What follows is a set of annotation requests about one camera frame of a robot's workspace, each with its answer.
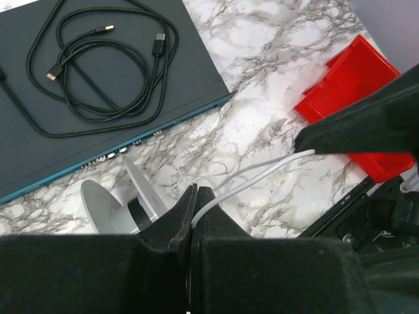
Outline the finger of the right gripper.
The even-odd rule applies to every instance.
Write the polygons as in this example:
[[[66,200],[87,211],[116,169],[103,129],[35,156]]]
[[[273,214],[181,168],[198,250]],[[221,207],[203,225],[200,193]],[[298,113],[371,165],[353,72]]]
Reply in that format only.
[[[372,95],[303,128],[295,152],[418,155],[418,66]]]

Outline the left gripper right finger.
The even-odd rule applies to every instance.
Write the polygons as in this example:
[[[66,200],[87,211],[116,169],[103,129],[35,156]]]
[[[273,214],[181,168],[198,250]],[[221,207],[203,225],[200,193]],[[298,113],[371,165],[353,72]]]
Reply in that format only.
[[[192,231],[192,313],[375,313],[360,261],[330,239],[257,239],[219,206]]]

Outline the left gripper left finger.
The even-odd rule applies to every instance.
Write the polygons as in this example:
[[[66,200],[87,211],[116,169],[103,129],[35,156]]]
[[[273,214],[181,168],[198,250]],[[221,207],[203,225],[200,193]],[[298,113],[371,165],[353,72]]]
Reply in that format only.
[[[2,313],[185,313],[192,185],[136,235],[1,238]]]

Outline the grey cable spool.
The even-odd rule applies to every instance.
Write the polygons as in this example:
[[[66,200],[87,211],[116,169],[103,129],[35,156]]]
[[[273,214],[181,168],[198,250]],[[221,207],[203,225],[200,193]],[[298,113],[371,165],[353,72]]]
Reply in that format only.
[[[98,234],[138,234],[168,211],[133,161],[127,157],[122,160],[136,188],[136,195],[130,201],[120,203],[96,181],[86,180],[81,184],[84,210]]]

